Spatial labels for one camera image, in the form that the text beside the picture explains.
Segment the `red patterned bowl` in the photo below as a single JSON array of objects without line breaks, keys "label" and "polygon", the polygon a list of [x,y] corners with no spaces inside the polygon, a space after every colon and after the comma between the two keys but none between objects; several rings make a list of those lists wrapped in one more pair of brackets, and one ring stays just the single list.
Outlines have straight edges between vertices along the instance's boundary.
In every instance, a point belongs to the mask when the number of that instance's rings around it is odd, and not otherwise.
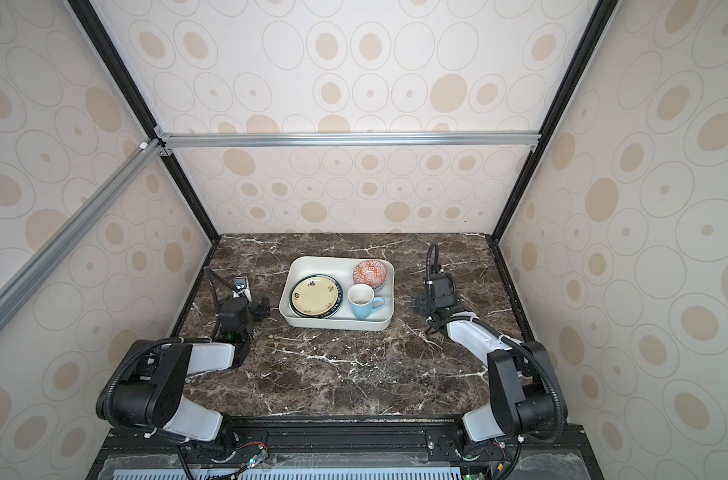
[{"label": "red patterned bowl", "polygon": [[376,259],[368,259],[357,264],[352,272],[352,279],[355,284],[364,284],[378,291],[388,278],[386,265]]}]

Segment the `blue white mug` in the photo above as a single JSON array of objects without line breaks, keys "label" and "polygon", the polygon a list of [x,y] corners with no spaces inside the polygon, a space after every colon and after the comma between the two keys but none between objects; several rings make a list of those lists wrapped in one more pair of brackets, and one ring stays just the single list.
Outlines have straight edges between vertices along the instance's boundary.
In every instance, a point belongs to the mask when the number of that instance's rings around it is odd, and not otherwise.
[{"label": "blue white mug", "polygon": [[351,311],[358,320],[368,319],[386,305],[385,300],[376,296],[374,289],[367,284],[353,285],[348,290],[347,298]]}]

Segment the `cream yellow plate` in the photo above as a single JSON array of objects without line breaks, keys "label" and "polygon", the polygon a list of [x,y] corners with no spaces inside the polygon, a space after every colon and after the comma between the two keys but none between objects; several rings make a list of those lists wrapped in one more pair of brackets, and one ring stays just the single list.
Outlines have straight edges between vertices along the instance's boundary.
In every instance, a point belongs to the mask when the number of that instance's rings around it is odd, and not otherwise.
[{"label": "cream yellow plate", "polygon": [[333,315],[343,300],[343,289],[333,277],[310,275],[292,288],[289,305],[292,311],[305,318],[327,318]]}]

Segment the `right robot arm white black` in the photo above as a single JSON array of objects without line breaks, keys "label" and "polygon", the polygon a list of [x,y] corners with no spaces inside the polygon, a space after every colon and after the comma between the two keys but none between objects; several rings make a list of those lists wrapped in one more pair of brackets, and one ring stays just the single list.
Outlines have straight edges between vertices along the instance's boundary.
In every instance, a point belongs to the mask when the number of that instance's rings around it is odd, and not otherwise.
[{"label": "right robot arm white black", "polygon": [[463,416],[469,440],[528,436],[551,443],[561,436],[567,406],[541,343],[521,342],[482,321],[460,303],[451,275],[442,271],[413,291],[412,310],[487,367],[489,403]]}]

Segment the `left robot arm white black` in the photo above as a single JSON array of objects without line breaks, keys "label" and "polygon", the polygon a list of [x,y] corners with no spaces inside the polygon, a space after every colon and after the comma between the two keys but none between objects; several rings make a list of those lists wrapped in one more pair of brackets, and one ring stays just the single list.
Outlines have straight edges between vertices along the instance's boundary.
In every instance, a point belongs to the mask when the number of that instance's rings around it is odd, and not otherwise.
[{"label": "left robot arm white black", "polygon": [[252,298],[247,279],[227,282],[209,269],[204,273],[214,302],[211,335],[135,341],[99,394],[96,414],[116,429],[230,452],[237,442],[230,418],[186,398],[186,379],[241,367],[255,324],[271,307],[266,297]]}]

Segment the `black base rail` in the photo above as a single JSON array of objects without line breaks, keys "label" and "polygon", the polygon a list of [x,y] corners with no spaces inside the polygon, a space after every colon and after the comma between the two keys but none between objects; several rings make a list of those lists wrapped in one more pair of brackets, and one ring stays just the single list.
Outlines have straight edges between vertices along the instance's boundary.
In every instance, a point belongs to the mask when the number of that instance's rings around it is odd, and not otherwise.
[{"label": "black base rail", "polygon": [[203,447],[113,430],[90,479],[599,479],[586,430],[553,443],[472,443],[457,416],[239,417],[223,462]]}]

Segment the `silver aluminium rail back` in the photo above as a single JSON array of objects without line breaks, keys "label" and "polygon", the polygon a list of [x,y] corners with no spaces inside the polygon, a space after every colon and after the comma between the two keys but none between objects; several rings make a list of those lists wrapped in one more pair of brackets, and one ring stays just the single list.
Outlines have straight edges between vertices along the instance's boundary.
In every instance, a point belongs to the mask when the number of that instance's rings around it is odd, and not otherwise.
[{"label": "silver aluminium rail back", "polygon": [[198,147],[383,147],[450,145],[537,145],[536,131],[357,132],[284,134],[171,134],[161,140],[172,148]]}]

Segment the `silver aluminium rail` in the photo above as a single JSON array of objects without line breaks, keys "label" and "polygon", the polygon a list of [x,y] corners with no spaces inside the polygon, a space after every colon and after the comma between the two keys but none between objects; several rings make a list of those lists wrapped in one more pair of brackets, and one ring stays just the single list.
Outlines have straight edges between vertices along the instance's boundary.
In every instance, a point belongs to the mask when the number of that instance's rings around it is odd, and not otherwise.
[{"label": "silver aluminium rail", "polygon": [[172,148],[198,147],[383,147],[450,145],[537,145],[536,131],[357,132],[284,134],[171,134],[161,140]]},{"label": "silver aluminium rail", "polygon": [[0,289],[0,332],[161,149],[158,139],[143,142]]}]

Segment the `silver aluminium rail left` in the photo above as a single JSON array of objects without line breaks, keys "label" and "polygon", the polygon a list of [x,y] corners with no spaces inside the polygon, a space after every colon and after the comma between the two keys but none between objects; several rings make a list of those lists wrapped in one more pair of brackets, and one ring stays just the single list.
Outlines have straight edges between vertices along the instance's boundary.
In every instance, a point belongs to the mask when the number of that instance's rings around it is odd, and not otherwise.
[{"label": "silver aluminium rail left", "polygon": [[0,289],[0,332],[161,149],[158,139],[143,142]]}]

